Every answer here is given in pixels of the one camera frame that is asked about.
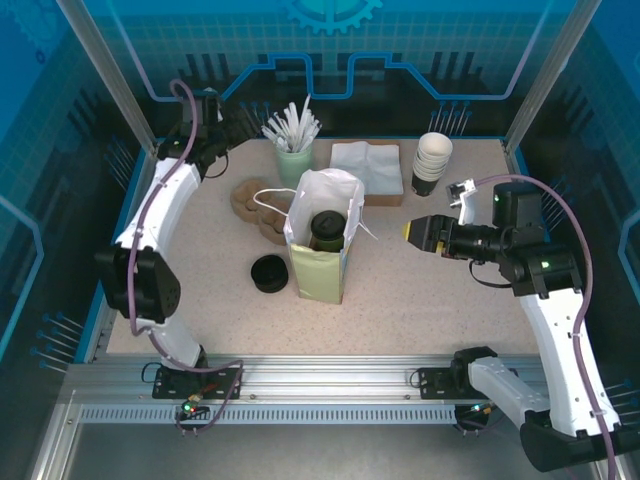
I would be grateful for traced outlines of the green straw holder cup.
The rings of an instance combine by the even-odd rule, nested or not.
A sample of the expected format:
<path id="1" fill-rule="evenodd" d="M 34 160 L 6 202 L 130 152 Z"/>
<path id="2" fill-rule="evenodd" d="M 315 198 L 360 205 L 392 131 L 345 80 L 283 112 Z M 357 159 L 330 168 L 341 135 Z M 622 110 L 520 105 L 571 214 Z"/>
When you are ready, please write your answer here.
<path id="1" fill-rule="evenodd" d="M 291 153 L 279 147 L 275 149 L 279 178 L 285 188 L 296 189 L 301 176 L 313 168 L 313 145 L 305 150 Z"/>

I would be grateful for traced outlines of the black plastic cup lid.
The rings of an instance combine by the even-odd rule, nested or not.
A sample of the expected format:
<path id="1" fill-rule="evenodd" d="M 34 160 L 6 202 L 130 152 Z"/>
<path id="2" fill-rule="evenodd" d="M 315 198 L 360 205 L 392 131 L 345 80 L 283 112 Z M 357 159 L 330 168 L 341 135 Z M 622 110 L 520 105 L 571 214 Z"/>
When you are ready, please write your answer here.
<path id="1" fill-rule="evenodd" d="M 325 210 L 316 214 L 311 220 L 312 235 L 323 241 L 332 241 L 344 234 L 345 217 L 336 211 Z"/>

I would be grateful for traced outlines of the stack of black lids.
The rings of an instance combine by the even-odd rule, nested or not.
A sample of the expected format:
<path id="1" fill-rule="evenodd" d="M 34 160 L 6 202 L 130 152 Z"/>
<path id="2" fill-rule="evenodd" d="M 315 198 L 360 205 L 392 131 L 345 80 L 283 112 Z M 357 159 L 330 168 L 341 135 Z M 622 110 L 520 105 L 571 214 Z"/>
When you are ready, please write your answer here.
<path id="1" fill-rule="evenodd" d="M 289 281 L 285 261 L 279 255 L 265 255 L 258 258 L 250 270 L 255 287 L 267 294 L 281 291 Z"/>

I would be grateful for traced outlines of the aluminium frame post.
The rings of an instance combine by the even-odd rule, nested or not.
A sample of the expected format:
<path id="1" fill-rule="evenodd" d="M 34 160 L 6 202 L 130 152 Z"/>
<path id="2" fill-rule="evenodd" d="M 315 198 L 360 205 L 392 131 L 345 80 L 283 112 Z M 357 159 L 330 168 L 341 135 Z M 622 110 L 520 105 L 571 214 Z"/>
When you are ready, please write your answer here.
<path id="1" fill-rule="evenodd" d="M 528 129 L 566 67 L 602 0 L 576 0 L 505 136 L 505 151 L 515 155 Z"/>
<path id="2" fill-rule="evenodd" d="M 56 0 L 143 150 L 157 155 L 156 137 L 106 41 L 82 0 Z"/>

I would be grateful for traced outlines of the stack of paper cups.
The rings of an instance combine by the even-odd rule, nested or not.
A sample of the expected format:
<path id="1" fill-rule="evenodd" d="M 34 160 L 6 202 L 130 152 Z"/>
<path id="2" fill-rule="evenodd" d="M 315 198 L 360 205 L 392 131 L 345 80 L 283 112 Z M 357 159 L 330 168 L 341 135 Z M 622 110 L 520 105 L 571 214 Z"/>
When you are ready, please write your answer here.
<path id="1" fill-rule="evenodd" d="M 441 133 L 429 132 L 419 139 L 411 180 L 411 187 L 418 196 L 426 197 L 433 192 L 452 153 L 452 141 Z"/>

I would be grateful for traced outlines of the green and white paper bag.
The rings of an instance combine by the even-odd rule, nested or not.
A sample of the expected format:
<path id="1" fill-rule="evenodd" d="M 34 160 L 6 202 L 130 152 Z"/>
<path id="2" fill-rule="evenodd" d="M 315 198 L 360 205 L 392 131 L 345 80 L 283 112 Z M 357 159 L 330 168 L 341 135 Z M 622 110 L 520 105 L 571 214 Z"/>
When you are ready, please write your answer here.
<path id="1" fill-rule="evenodd" d="M 340 304 L 344 294 L 344 277 L 349 249 L 356 232 L 365 229 L 362 210 L 365 187 L 356 176 L 335 168 L 306 171 L 296 189 L 285 216 L 283 233 L 294 270 L 299 296 L 331 304 Z M 309 247 L 311 220 L 325 210 L 341 213 L 346 219 L 344 248 L 339 253 L 314 251 Z"/>

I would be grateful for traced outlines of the stack of pulp cup carriers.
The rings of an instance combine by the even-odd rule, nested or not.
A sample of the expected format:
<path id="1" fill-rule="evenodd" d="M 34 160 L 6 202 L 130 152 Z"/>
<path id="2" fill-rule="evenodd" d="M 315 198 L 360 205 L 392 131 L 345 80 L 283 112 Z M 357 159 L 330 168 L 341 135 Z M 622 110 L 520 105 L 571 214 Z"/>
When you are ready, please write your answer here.
<path id="1" fill-rule="evenodd" d="M 285 216 L 292 197 L 290 194 L 269 191 L 270 186 L 261 179 L 248 179 L 236 186 L 230 195 L 231 207 L 236 216 L 258 226 L 261 235 L 271 243 L 285 246 L 283 233 Z"/>

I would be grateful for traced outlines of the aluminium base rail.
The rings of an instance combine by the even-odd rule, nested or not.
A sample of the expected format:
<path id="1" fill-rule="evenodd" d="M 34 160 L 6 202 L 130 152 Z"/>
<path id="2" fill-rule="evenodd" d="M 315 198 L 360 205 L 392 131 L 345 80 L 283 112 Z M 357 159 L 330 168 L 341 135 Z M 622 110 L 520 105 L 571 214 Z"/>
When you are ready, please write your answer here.
<path id="1" fill-rule="evenodd" d="M 400 404 L 420 401 L 410 384 L 422 367 L 450 365 L 436 355 L 248 355 L 238 404 Z M 84 404 L 149 403 L 141 371 L 151 354 L 106 355 L 66 372 L 62 401 Z"/>

